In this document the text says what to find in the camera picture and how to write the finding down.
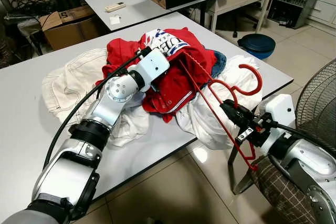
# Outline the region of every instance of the chair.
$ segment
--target chair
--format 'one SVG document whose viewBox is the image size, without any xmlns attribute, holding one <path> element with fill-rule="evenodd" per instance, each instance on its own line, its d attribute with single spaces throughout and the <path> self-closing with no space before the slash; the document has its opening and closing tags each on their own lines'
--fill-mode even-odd
<svg viewBox="0 0 336 224">
<path fill-rule="evenodd" d="M 313 136 L 315 144 L 336 157 L 336 59 L 304 87 L 296 106 L 296 128 Z M 228 161 L 230 177 L 235 153 Z M 253 164 L 258 170 L 248 170 L 236 186 L 232 185 L 234 194 L 255 184 L 289 224 L 315 223 L 310 199 L 275 166 L 272 156 L 261 156 Z"/>
</svg>

